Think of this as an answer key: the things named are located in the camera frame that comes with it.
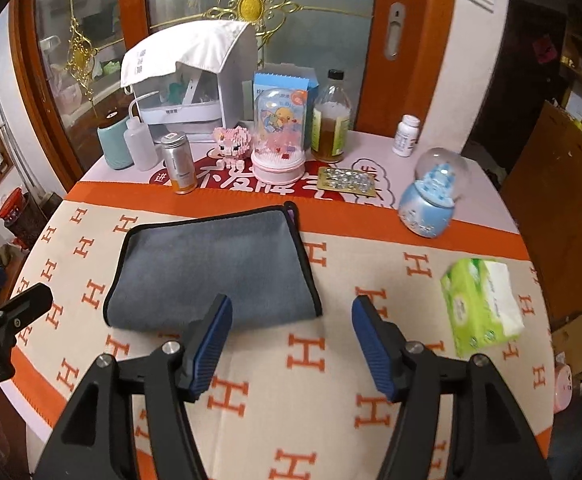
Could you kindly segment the blister pill pack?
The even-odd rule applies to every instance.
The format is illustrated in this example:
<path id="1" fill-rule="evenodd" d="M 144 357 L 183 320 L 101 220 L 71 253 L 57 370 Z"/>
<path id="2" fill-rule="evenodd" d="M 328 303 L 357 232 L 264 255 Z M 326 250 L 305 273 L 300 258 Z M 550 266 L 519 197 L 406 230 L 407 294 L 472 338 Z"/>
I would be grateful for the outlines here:
<path id="1" fill-rule="evenodd" d="M 349 168 L 320 167 L 317 188 L 323 191 L 376 197 L 376 186 L 370 174 Z"/>

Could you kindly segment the wooden shelf cabinet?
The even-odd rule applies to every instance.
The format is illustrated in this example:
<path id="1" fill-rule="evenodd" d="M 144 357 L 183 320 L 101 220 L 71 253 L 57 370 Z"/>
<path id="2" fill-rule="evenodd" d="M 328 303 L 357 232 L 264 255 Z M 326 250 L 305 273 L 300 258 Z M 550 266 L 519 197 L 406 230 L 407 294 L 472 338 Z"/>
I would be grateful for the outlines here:
<path id="1" fill-rule="evenodd" d="M 501 196 L 530 253 L 553 327 L 582 313 L 582 129 L 564 108 L 579 53 L 562 40 L 559 74 L 568 86 L 542 106 Z"/>

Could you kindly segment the pink dome music box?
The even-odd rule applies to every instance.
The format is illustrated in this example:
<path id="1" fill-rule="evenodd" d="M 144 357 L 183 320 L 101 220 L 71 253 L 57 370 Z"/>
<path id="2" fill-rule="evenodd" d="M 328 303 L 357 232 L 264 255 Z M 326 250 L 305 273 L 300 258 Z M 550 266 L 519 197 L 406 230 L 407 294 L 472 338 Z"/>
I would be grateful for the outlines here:
<path id="1" fill-rule="evenodd" d="M 259 95 L 255 104 L 252 170 L 260 182 L 293 184 L 304 174 L 304 104 L 299 93 L 274 89 Z"/>

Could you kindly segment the wooden glass door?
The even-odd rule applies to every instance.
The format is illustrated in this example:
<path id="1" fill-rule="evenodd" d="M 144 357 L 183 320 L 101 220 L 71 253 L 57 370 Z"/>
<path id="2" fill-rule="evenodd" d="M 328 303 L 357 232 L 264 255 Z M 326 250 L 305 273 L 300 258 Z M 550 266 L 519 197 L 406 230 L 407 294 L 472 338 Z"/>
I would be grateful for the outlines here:
<path id="1" fill-rule="evenodd" d="M 256 70 L 342 70 L 352 127 L 425 117 L 455 0 L 12 0 L 15 75 L 62 188 L 101 156 L 97 128 L 134 93 L 159 126 L 205 132 L 253 113 Z"/>

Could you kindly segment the teal cylindrical container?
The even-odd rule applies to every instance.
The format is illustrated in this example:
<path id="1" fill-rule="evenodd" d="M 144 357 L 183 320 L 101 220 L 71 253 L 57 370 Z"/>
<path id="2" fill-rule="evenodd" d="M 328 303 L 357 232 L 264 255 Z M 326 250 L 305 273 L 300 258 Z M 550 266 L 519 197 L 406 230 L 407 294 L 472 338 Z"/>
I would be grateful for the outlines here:
<path id="1" fill-rule="evenodd" d="M 126 169 L 134 164 L 124 139 L 127 118 L 119 108 L 113 108 L 104 115 L 97 128 L 105 162 L 113 170 Z"/>

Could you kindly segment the red white printed mat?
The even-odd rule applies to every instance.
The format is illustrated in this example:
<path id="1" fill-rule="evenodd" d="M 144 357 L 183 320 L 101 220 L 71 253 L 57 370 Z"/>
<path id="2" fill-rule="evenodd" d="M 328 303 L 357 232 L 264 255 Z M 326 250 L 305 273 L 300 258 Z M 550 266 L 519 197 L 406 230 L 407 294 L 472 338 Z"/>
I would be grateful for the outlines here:
<path id="1" fill-rule="evenodd" d="M 363 157 L 350 167 L 307 159 L 286 168 L 259 167 L 250 160 L 230 166 L 210 154 L 194 163 L 199 188 L 254 192 L 282 197 L 309 197 L 394 208 L 386 170 Z"/>

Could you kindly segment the green tissue pack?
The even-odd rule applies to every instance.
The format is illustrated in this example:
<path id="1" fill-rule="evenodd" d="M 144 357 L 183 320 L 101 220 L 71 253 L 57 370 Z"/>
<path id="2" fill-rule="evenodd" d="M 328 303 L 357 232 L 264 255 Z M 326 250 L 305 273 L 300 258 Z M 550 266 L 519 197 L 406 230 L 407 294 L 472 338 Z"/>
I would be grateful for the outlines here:
<path id="1" fill-rule="evenodd" d="M 524 330 L 505 263 L 462 258 L 448 268 L 440 286 L 458 356 L 473 356 Z"/>

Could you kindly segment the glass bottle amber liquid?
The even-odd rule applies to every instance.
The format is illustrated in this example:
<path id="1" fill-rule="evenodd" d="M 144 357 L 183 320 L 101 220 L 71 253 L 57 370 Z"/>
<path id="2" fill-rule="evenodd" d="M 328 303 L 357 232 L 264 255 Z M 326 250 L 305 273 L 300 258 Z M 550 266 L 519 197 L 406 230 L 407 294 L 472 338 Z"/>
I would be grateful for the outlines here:
<path id="1" fill-rule="evenodd" d="M 328 83 L 319 92 L 312 110 L 312 156 L 338 162 L 344 156 L 352 104 L 343 88 L 345 73 L 329 70 Z"/>

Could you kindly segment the blue snow globe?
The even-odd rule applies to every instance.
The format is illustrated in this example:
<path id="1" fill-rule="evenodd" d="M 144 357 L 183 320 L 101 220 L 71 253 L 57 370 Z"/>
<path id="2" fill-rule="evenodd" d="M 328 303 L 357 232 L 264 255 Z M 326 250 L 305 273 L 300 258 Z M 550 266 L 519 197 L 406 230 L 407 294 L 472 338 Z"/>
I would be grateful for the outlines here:
<path id="1" fill-rule="evenodd" d="M 440 236 L 450 225 L 469 182 L 469 166 L 460 154 L 431 148 L 418 159 L 414 180 L 402 193 L 399 219 L 420 237 Z"/>

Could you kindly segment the red lidded jar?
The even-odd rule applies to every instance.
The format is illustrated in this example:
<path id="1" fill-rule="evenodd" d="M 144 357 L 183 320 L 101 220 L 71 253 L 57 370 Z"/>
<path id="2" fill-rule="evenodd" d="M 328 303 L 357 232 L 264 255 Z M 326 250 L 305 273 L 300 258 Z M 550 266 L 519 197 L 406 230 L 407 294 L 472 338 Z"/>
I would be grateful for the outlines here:
<path id="1" fill-rule="evenodd" d="M 26 206 L 26 196 L 21 188 L 14 190 L 6 196 L 0 206 L 0 219 L 4 223 L 9 223 L 18 218 Z"/>

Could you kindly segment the purple and grey towel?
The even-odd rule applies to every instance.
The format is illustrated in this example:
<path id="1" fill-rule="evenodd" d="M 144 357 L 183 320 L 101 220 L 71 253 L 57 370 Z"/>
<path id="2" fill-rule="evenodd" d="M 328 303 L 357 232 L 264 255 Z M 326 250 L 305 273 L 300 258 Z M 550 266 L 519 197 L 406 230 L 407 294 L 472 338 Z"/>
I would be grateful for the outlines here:
<path id="1" fill-rule="evenodd" d="M 104 300 L 107 326 L 176 333 L 227 296 L 238 330 L 319 318 L 296 203 L 145 224 L 125 236 Z"/>

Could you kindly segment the white squeeze bottle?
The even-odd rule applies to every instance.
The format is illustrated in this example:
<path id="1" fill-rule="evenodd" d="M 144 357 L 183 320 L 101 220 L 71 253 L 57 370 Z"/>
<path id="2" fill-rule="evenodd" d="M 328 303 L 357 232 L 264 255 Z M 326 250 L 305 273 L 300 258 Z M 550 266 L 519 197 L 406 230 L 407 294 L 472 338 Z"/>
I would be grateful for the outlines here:
<path id="1" fill-rule="evenodd" d="M 157 91 L 152 91 L 142 96 L 136 96 L 128 105 L 128 119 L 124 140 L 134 166 L 140 171 L 148 171 L 155 167 L 160 158 L 157 155 L 156 147 L 150 133 L 149 125 L 142 122 L 139 114 L 132 112 L 134 106 L 139 106 L 139 102 L 150 96 L 155 96 Z"/>

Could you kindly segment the silver orange can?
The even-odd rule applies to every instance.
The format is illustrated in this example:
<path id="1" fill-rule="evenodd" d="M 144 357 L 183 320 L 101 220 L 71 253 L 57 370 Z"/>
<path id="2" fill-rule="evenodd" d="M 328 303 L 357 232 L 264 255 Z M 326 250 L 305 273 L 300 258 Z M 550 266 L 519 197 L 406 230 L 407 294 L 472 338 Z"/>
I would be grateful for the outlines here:
<path id="1" fill-rule="evenodd" d="M 192 192 L 196 188 L 196 175 L 187 136 L 170 132 L 161 137 L 160 144 L 172 189 L 177 194 Z"/>

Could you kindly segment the pink block figure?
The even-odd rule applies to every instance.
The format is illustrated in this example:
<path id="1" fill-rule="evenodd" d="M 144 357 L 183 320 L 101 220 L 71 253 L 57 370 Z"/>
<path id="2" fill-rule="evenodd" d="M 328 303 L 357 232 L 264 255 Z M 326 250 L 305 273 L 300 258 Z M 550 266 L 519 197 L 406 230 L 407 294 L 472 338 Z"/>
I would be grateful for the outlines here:
<path id="1" fill-rule="evenodd" d="M 217 127 L 212 133 L 217 154 L 216 167 L 220 170 L 243 171 L 245 159 L 248 158 L 252 150 L 252 136 L 247 128 L 236 126 L 236 128 Z"/>

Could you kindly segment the orange white H blanket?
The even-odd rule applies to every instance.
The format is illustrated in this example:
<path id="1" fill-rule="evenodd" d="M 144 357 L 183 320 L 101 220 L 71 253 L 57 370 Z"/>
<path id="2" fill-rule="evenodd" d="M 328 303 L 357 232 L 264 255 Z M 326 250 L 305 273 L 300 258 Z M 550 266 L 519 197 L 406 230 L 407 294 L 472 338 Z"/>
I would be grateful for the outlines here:
<path id="1" fill-rule="evenodd" d="M 80 182 L 28 257 L 17 290 L 50 286 L 51 310 L 18 335 L 10 399 L 39 437 L 103 352 L 117 359 L 153 351 L 163 333 L 104 322 L 126 234 L 135 226 L 276 206 L 280 197 L 220 188 L 178 195 L 143 183 Z M 432 240 L 396 211 L 299 197 L 300 230 L 323 314 L 264 330 L 233 330 L 210 390 L 189 410 L 204 466 L 214 479 L 372 479 L 397 417 L 373 385 L 350 322 L 368 295 L 410 339 L 455 352 L 440 280 L 464 257 L 504 262 L 524 330 L 488 350 L 548 448 L 553 423 L 549 322 L 522 238 L 500 226 L 456 220 Z"/>

